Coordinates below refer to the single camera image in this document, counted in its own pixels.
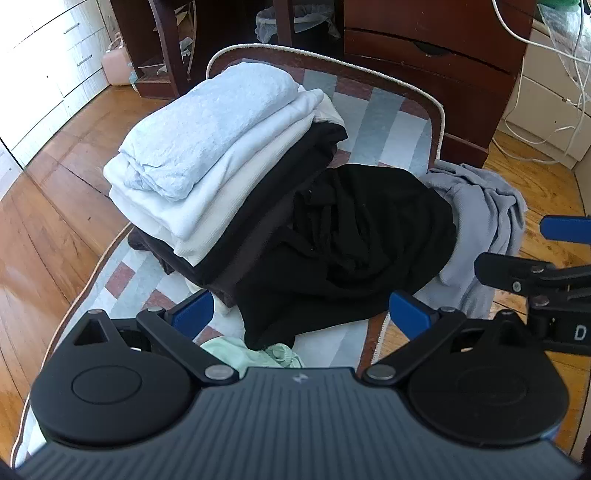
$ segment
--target white folded towel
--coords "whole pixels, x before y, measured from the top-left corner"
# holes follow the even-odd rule
[[[276,67],[227,68],[131,129],[119,148],[129,161],[125,186],[186,198],[238,138],[297,95],[298,84]]]
[[[103,174],[111,185],[118,189],[132,204],[154,218],[175,237],[187,240],[195,231],[201,215],[216,196],[218,190],[257,151],[268,145],[290,125],[310,115],[322,101],[323,96],[324,94],[320,89],[300,92],[289,105],[259,122],[227,150],[222,158],[193,187],[187,198],[182,201],[170,202],[153,190],[136,190],[127,187],[124,178],[129,166],[129,157],[125,154],[119,154],[108,162],[105,165]]]
[[[117,178],[116,171],[111,172],[115,184],[111,181],[113,188],[111,188],[109,196],[119,210],[133,224],[147,234],[169,244],[175,254],[184,257],[191,265],[195,266],[213,248],[238,209],[242,206],[246,197],[258,182],[276,165],[285,152],[306,133],[312,119],[314,122],[329,121],[345,126],[343,119],[336,112],[330,99],[326,95],[323,95],[323,101],[312,115],[299,120],[287,128],[275,140],[271,141],[269,145],[257,152],[220,188],[207,210],[196,223],[194,231],[187,240],[176,237],[140,205],[130,202],[126,195],[129,191],[125,193],[121,191],[122,182]],[[121,162],[118,156],[109,163],[112,163],[113,170],[119,170],[120,174],[122,170],[124,171],[125,163]]]

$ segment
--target logo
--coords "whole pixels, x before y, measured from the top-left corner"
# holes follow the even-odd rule
[[[306,375],[306,374],[298,374],[298,375],[294,375],[292,378],[294,379],[294,382],[298,382],[301,385],[306,380],[308,380],[308,375]]]

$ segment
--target drawer pull hole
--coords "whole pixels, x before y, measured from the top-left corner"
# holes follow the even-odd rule
[[[430,57],[442,57],[443,55],[448,55],[450,53],[446,48],[436,47],[435,45],[424,43],[422,41],[413,41],[413,43],[415,47]]]

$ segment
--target pink bottle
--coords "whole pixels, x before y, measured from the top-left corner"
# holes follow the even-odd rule
[[[103,69],[111,85],[129,85],[129,76],[133,71],[132,63],[121,33],[115,35],[102,59]]]

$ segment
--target white cord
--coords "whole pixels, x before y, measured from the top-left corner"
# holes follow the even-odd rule
[[[548,45],[543,45],[541,43],[537,43],[535,41],[528,40],[527,38],[520,37],[518,34],[513,32],[509,27],[507,27],[507,24],[505,23],[505,21],[501,17],[501,13],[499,12],[499,7],[496,4],[496,0],[492,0],[492,6],[495,9],[496,17],[499,19],[499,22],[501,22],[501,25],[503,25],[504,29],[507,30],[507,32],[509,32],[509,34],[512,37],[516,38],[517,40],[522,41],[523,43],[527,43],[528,45],[534,45],[536,47],[545,48],[546,50],[555,51],[558,55],[562,55],[563,57],[567,57],[568,59],[571,59],[571,60],[579,61],[581,63],[584,63],[585,65],[591,65],[591,60],[578,59],[577,57],[575,57],[573,55],[569,55],[568,53],[558,50],[557,48],[549,47]]]
[[[583,60],[583,59],[579,59],[576,56],[574,56],[577,52],[577,49],[579,48],[579,43],[581,40],[581,37],[583,35],[583,27],[584,27],[584,5],[583,5],[583,0],[580,0],[580,7],[581,7],[581,13],[580,13],[580,24],[579,24],[579,35],[577,36],[577,41],[574,45],[574,49],[573,49],[573,55],[568,55],[556,48],[552,48],[549,47],[547,45],[543,45],[537,42],[533,42],[531,40],[527,40],[525,38],[520,37],[519,35],[517,35],[516,33],[514,33],[505,23],[505,21],[503,20],[503,18],[501,17],[501,13],[499,12],[499,8],[496,4],[496,0],[492,0],[492,5],[493,8],[495,10],[496,16],[499,19],[499,22],[501,23],[501,25],[505,28],[505,30],[507,30],[513,37],[515,37],[517,40],[520,40],[524,43],[527,43],[529,45],[534,45],[537,47],[541,47],[541,48],[545,48],[546,50],[550,50],[550,51],[555,51],[558,54],[561,54],[563,56],[566,56],[568,58],[571,58],[574,60],[574,68],[575,68],[575,72],[577,74],[577,80],[579,83],[579,100],[577,101],[577,113],[579,110],[579,105],[581,103],[581,98],[583,99],[583,105],[582,105],[582,110],[580,112],[579,118],[578,118],[578,122],[576,126],[568,126],[568,127],[560,127],[555,129],[546,139],[541,140],[541,141],[531,141],[528,140],[520,135],[517,134],[517,132],[515,132],[508,124],[507,119],[509,118],[509,115],[513,113],[513,111],[517,108],[517,104],[519,103],[519,95],[521,93],[521,83],[522,83],[522,79],[523,79],[523,70],[524,70],[524,63],[525,63],[525,58],[523,59],[523,61],[521,62],[521,72],[519,74],[519,83],[517,85],[517,97],[515,98],[515,105],[513,106],[513,108],[507,113],[507,115],[505,115],[505,127],[507,128],[507,130],[509,130],[515,137],[519,138],[521,141],[526,142],[530,145],[541,145],[543,143],[546,143],[550,137],[552,135],[554,135],[556,132],[560,132],[563,130],[568,130],[568,129],[573,129],[573,134],[571,135],[570,139],[569,139],[569,143],[567,144],[566,149],[563,152],[564,157],[567,156],[570,148],[572,147],[573,143],[574,143],[574,138],[577,135],[577,133],[579,133],[579,130],[581,128],[581,126],[583,125],[583,121],[584,121],[584,115],[585,115],[585,108],[586,108],[586,95],[585,95],[585,88],[587,86],[587,81],[589,80],[589,72],[591,72],[591,67],[587,67],[587,75],[585,78],[585,81],[583,83],[583,80],[581,78],[580,72],[579,72],[579,66],[578,63],[582,62],[582,63],[586,63],[591,65],[591,51],[589,53],[589,60]],[[493,143],[496,145],[496,147],[507,157],[509,158],[513,158],[515,160],[521,160],[521,161],[534,161],[537,163],[545,163],[545,164],[555,164],[558,163],[558,160],[552,160],[552,161],[546,161],[546,160],[539,160],[537,158],[523,158],[523,157],[516,157],[514,155],[508,154],[496,141],[495,138],[492,139]]]

